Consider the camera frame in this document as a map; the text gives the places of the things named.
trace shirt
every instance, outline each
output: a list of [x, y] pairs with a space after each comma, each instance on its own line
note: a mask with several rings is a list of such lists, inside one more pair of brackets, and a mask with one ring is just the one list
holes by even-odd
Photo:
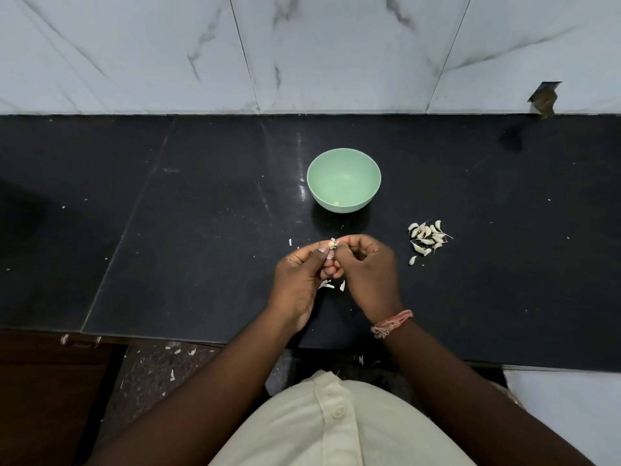
[[407, 402], [333, 373], [275, 395], [229, 439], [212, 466], [471, 466], [472, 460]]

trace person's right arm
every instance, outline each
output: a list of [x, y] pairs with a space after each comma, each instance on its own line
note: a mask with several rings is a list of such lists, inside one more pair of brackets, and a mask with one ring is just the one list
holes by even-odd
[[[404, 310], [392, 250], [368, 235], [338, 240], [335, 264], [345, 272], [354, 300], [371, 323]], [[385, 343], [431, 419], [479, 466], [592, 466], [411, 319]]]

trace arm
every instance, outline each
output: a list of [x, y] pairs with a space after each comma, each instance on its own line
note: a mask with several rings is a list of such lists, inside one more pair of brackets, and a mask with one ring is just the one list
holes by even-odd
[[259, 317], [169, 398], [94, 454], [90, 464], [209, 463], [260, 394], [289, 339], [306, 325], [327, 250], [326, 242], [317, 242], [283, 258]]
[[[335, 266], [345, 271], [352, 296], [371, 323], [401, 312], [392, 250], [367, 235], [339, 240]], [[431, 419], [479, 466], [592, 465], [411, 319], [385, 342]]]

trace person's right hand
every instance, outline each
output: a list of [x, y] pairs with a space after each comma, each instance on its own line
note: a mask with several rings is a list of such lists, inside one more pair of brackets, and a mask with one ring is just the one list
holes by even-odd
[[336, 262], [367, 319], [377, 324], [403, 310], [394, 252], [368, 235], [337, 239]]

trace bowl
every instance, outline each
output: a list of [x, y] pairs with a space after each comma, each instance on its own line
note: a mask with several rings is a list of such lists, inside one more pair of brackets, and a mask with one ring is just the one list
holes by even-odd
[[323, 152], [306, 172], [306, 183], [315, 201], [328, 211], [340, 213], [366, 206], [381, 181], [375, 160], [353, 148]]

